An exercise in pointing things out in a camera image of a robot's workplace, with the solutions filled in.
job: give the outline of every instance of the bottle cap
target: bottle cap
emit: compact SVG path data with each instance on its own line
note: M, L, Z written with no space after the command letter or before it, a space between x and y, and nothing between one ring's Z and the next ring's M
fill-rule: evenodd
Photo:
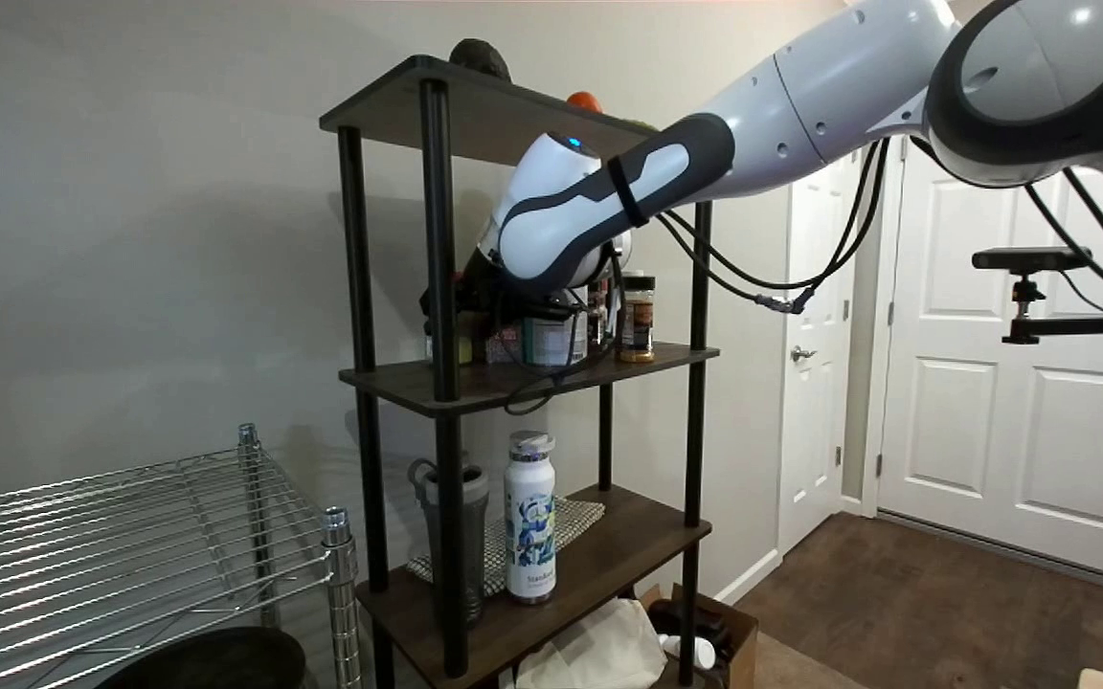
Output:
M508 455L512 459L541 459L541 455L550 455L550 437L546 431L531 431L531 427L522 427L522 431L508 431Z
M623 275L620 285L623 285L623 289L651 289L651 285L655 285L655 275Z

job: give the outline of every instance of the white water bottle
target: white water bottle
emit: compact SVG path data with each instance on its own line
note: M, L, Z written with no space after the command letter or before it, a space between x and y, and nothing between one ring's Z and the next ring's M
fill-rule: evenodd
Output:
M546 599L554 590L554 465L546 431L508 437L506 527L508 598Z

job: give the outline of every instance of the robotic arm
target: robotic arm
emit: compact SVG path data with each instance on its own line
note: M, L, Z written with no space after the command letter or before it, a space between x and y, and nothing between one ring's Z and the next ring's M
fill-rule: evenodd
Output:
M997 0L964 25L946 0L862 0L606 165L536 141L484 254L546 293L666 208L781 188L889 132L982 188L1103 168L1103 0Z

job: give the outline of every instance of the bottle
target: bottle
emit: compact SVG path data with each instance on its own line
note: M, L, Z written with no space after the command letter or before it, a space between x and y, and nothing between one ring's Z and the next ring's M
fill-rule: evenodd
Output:
M623 275L620 359L655 359L655 275Z
M554 590L554 465L546 431L508 437L506 532L508 598L546 599Z

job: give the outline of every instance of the dark wood shelf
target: dark wood shelf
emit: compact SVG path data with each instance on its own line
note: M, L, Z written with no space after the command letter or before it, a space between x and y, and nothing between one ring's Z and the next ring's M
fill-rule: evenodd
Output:
M405 404L426 417L446 414L474 414L474 410L499 410L508 402L531 402L546 395L585 390L601 381L620 381L636 375L655 375L666 368L703 365L717 348L687 348L687 343L655 343L655 359L597 359L589 368L576 368L571 375L554 375L550 368L457 368L460 395L453 402L440 402L432 395L432 365L388 365L377 370L340 370L338 377L347 386L360 386L377 398L388 398L396 404Z
M428 683L467 689L522 661L522 655L536 650L559 627L582 618L714 532L710 521L689 527L679 509L620 484L582 490L576 498L606 501L606 516L559 552L550 599L522 606L506 594L485 598L484 618L467 627L467 672L446 678L432 587L414 569L396 569L383 594L360 587L365 608Z
M543 93L506 85L499 77L448 63L435 56L405 56L388 77L360 88L318 117L320 128L360 128L360 136L421 150L421 85L446 85L453 151L517 165L546 128L576 132L597 155L615 155L655 128L645 122L567 108Z

